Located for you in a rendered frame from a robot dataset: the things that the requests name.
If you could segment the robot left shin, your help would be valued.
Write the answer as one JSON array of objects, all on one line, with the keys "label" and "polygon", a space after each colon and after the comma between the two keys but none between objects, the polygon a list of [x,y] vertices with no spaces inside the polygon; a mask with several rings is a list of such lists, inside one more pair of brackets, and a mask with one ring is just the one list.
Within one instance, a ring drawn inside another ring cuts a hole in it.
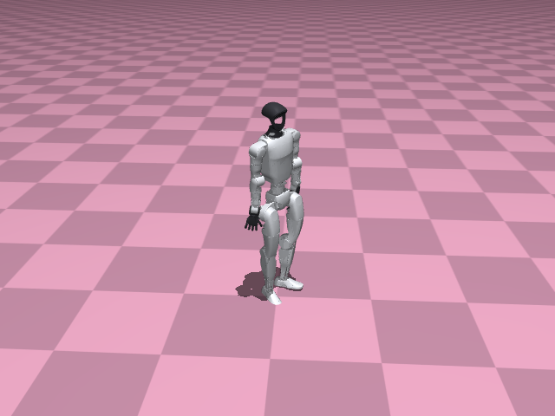
[{"label": "robot left shin", "polygon": [[[297,242],[297,241],[296,241]],[[279,250],[279,262],[281,265],[281,273],[280,273],[280,280],[281,281],[286,281],[288,278],[288,273],[290,271],[290,267],[292,264],[292,260],[294,257],[294,252],[295,252],[295,248],[296,248],[296,242],[287,250],[280,248]],[[286,275],[285,275],[286,274]],[[285,279],[284,279],[285,277]],[[281,279],[283,278],[283,279]]]}]

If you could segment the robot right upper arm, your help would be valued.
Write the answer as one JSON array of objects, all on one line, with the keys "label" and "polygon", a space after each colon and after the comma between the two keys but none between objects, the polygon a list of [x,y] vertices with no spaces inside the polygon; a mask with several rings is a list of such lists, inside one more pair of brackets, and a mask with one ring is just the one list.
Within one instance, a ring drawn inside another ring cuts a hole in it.
[{"label": "robot right upper arm", "polygon": [[255,144],[252,144],[249,149],[250,155],[250,170],[251,170],[251,178],[255,178],[257,180],[257,187],[264,185],[265,179],[264,175],[260,175],[262,169],[262,159],[266,154],[266,146],[267,144],[260,140]]}]

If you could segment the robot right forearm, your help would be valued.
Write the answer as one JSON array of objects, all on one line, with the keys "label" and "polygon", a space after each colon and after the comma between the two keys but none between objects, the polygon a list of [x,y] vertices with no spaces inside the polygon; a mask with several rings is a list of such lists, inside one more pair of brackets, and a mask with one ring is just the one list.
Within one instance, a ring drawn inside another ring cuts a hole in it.
[{"label": "robot right forearm", "polygon": [[261,191],[262,188],[257,187],[257,180],[251,178],[250,193],[251,193],[251,213],[258,214],[258,207],[261,204]]}]

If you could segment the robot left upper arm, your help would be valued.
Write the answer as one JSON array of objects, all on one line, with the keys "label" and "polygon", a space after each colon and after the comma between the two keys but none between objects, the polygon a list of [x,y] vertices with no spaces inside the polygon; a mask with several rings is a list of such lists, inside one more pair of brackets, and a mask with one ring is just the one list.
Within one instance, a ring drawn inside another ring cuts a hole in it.
[{"label": "robot left upper arm", "polygon": [[300,139],[300,132],[293,128],[286,128],[289,130],[293,135],[293,165],[292,169],[297,169],[298,167],[302,166],[302,160],[297,156],[299,152],[299,139]]}]

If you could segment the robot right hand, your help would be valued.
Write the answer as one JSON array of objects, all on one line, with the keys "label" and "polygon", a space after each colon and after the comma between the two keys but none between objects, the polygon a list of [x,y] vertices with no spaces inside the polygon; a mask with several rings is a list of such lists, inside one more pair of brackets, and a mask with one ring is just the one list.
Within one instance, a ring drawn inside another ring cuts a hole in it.
[{"label": "robot right hand", "polygon": [[251,230],[253,231],[254,226],[255,226],[255,231],[257,231],[258,230],[258,223],[259,223],[260,227],[263,226],[259,221],[259,217],[258,217],[259,210],[260,210],[260,208],[258,207],[258,214],[251,213],[251,206],[250,206],[250,210],[249,210],[250,216],[246,220],[245,229],[247,228],[247,225],[249,225],[248,230],[250,230],[250,228],[252,226]]}]

